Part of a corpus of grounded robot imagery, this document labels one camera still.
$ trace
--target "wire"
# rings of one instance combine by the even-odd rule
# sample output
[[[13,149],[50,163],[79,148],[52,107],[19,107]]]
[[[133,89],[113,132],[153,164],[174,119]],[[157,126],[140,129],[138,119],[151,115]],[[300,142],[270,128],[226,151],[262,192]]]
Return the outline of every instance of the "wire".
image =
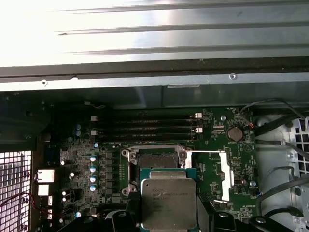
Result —
[[[262,215],[262,201],[265,200],[268,197],[271,197],[279,192],[285,191],[287,189],[293,188],[298,185],[303,185],[309,182],[309,176],[304,175],[298,179],[291,180],[289,182],[283,183],[281,185],[278,185],[271,190],[267,191],[264,193],[261,197],[256,199],[256,212],[257,215]]]
[[[9,197],[8,199],[6,199],[5,201],[3,201],[3,202],[0,204],[0,208],[2,208],[2,207],[4,207],[5,205],[7,205],[8,202],[9,202],[10,200],[12,200],[12,199],[14,199],[14,198],[16,198],[16,197],[22,196],[22,195],[28,195],[28,196],[30,197],[30,199],[32,200],[32,204],[31,204],[31,205],[32,205],[32,208],[34,208],[34,209],[36,209],[36,210],[39,210],[39,211],[41,211],[41,212],[43,212],[43,213],[51,214],[51,215],[54,216],[53,213],[50,213],[50,212],[48,212],[48,211],[45,210],[45,209],[37,208],[37,207],[35,206],[34,196],[33,196],[32,194],[28,193],[28,192],[21,192],[21,193],[18,193],[18,194],[16,194],[16,195],[13,195],[13,196]]]
[[[258,104],[261,104],[261,103],[265,103],[265,102],[282,102],[283,104],[285,104],[291,111],[293,111],[296,115],[298,115],[300,118],[302,119],[305,119],[305,117],[300,113],[298,112],[296,109],[294,109],[289,103],[287,103],[286,101],[282,100],[282,99],[279,99],[279,98],[272,98],[272,99],[266,99],[266,100],[261,100],[261,101],[256,101],[256,102],[253,102],[251,104],[248,104],[246,106],[244,106],[239,114],[240,116],[245,120],[245,122],[247,123],[247,125],[249,125],[251,128],[254,128],[254,124],[252,122],[250,122],[243,114],[243,112],[252,107],[252,106],[255,106],[255,105],[258,105]]]
[[[267,173],[266,173],[266,176],[259,182],[259,190],[261,192],[262,190],[262,186],[263,184],[265,183],[265,181],[268,179],[268,177],[274,173],[275,171],[277,170],[291,170],[291,176],[292,176],[292,180],[295,179],[295,175],[294,175],[294,171],[295,169],[291,166],[281,166],[281,167],[275,167],[275,168],[272,168],[270,169]]]
[[[304,217],[304,214],[299,209],[292,207],[292,206],[288,206],[287,208],[273,209],[273,210],[269,211],[268,213],[266,213],[264,216],[265,217],[271,217],[271,216],[274,216],[275,214],[279,214],[279,213],[289,213],[290,215],[296,216],[298,218]]]
[[[294,146],[293,144],[290,144],[286,141],[284,141],[284,143],[281,144],[281,141],[265,141],[265,140],[256,139],[255,142],[257,144],[265,144],[265,145],[285,145],[285,146],[288,146],[289,148],[293,149],[294,151],[296,151],[299,155],[301,155],[305,159],[309,160],[309,154],[308,153],[306,153],[302,149],[300,149],[297,146]]]
[[[309,112],[303,112],[303,114],[305,116],[309,116]],[[293,121],[295,119],[299,118],[298,115],[295,114],[289,114],[289,115],[285,115],[282,116],[280,118],[277,118],[276,120],[269,122],[261,127],[258,127],[255,129],[254,134],[255,136],[259,136],[262,134],[265,134],[267,132],[270,132],[276,128],[278,128],[279,126],[282,126],[290,121]]]

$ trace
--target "capacitor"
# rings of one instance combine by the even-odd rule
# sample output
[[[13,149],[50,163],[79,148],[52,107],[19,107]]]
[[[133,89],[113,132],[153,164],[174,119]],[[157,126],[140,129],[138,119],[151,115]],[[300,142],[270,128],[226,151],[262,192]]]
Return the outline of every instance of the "capacitor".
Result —
[[[81,134],[82,134],[82,133],[81,133],[80,130],[77,130],[77,131],[75,132],[75,135],[76,135],[76,136],[81,136]]]
[[[71,196],[70,196],[70,195],[67,195],[67,196],[64,196],[64,197],[62,198],[62,201],[63,201],[63,202],[66,202],[66,201],[69,200],[69,199],[71,199]]]
[[[249,184],[250,184],[251,187],[255,187],[256,186],[256,182],[254,180],[250,181]]]
[[[90,186],[90,191],[94,192],[97,189],[97,185]]]
[[[79,174],[79,172],[76,172],[76,171],[75,171],[75,172],[71,172],[71,173],[70,173],[70,176],[71,176],[71,177],[76,177],[76,176],[78,176],[78,174]]]
[[[61,164],[62,166],[64,166],[64,165],[71,164],[71,162],[70,162],[69,160],[63,160],[63,161],[60,162],[60,164]]]
[[[95,162],[97,160],[97,157],[96,156],[90,156],[90,161],[91,162]]]
[[[65,190],[65,191],[62,191],[62,196],[66,196],[68,194],[70,194],[71,191],[70,190]]]
[[[90,167],[90,172],[94,173],[97,171],[97,167],[96,166],[91,166]]]
[[[90,182],[91,183],[95,183],[96,182],[96,180],[97,180],[97,176],[96,175],[93,175],[92,177],[90,177]]]
[[[75,213],[75,217],[76,217],[76,218],[79,218],[79,217],[81,217],[81,216],[82,216],[82,213],[81,213],[81,212],[76,212],[76,213]]]

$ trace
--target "mesh panel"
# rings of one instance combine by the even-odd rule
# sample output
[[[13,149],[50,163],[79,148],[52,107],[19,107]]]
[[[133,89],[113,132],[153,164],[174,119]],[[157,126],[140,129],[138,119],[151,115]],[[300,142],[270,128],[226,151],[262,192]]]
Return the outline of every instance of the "mesh panel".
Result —
[[[309,152],[309,122],[299,119],[299,128],[295,129],[296,146],[305,152]],[[298,154],[299,174],[309,174],[309,160]]]
[[[0,153],[0,203],[30,193],[31,151]],[[30,197],[18,196],[0,208],[1,232],[28,231]]]

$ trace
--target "metal bracket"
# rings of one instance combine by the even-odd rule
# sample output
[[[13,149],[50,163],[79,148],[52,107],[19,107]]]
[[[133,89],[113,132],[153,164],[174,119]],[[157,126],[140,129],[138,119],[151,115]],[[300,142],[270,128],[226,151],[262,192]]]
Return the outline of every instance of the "metal bracket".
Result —
[[[192,160],[191,154],[188,154],[191,149],[181,146],[180,144],[175,145],[139,145],[139,146],[132,146],[128,149],[123,149],[121,151],[121,155],[128,158],[128,162],[137,165],[137,154],[139,153],[140,149],[169,149],[173,148],[175,152],[178,154],[178,163],[183,168],[191,168],[192,167]]]

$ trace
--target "screw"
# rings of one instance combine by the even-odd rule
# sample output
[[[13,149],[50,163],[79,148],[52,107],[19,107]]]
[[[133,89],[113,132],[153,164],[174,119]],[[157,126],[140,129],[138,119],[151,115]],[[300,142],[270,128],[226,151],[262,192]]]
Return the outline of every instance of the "screw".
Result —
[[[224,122],[224,121],[226,120],[226,116],[225,116],[225,115],[222,115],[222,116],[220,117],[220,120]]]
[[[219,216],[222,217],[222,218],[227,218],[228,214],[224,213],[224,212],[221,212],[221,213],[219,213]]]
[[[254,180],[250,181],[249,184],[250,184],[251,187],[255,187],[256,186],[256,182]]]
[[[235,73],[231,73],[229,78],[234,81],[237,79],[237,75]]]
[[[260,224],[266,223],[266,221],[265,221],[264,218],[259,218],[259,217],[257,217],[255,220],[256,220],[257,223],[260,223]]]
[[[301,220],[300,220],[299,218],[295,218],[295,219],[294,219],[294,222],[297,223],[297,224],[300,224],[300,223],[301,223]]]
[[[185,153],[184,152],[179,152],[179,157],[180,158],[184,158],[185,157]]]

